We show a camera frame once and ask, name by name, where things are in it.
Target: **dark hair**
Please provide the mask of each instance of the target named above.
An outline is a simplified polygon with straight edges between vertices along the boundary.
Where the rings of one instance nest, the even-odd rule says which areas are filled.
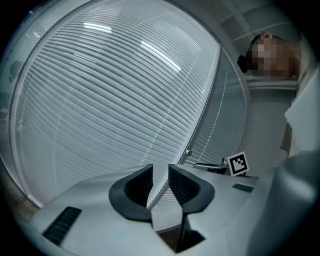
[[[257,36],[254,37],[254,39],[252,39],[252,41],[250,42],[249,49],[246,51],[245,56],[240,55],[238,58],[238,61],[236,62],[243,73],[246,73],[248,70],[258,69],[257,67],[254,67],[254,64],[252,62],[252,46],[260,37],[261,37],[260,34],[258,34]],[[273,37],[283,40],[280,37],[275,35]]]

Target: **white wall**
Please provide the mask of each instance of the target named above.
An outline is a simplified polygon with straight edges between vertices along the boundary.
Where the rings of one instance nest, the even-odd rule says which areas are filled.
[[[291,90],[250,90],[251,104],[239,152],[244,151],[249,176],[261,176],[286,159],[280,148],[286,128],[285,112],[293,98]]]

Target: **person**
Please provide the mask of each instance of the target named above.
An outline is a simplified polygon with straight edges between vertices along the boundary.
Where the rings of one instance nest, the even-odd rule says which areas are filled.
[[[313,77],[318,61],[303,35],[300,42],[290,42],[263,32],[251,41],[245,56],[239,56],[237,64],[243,73],[251,70],[254,76],[268,76],[280,80],[296,77],[297,88],[292,105]],[[288,123],[280,148],[285,150],[289,157],[301,151]]]

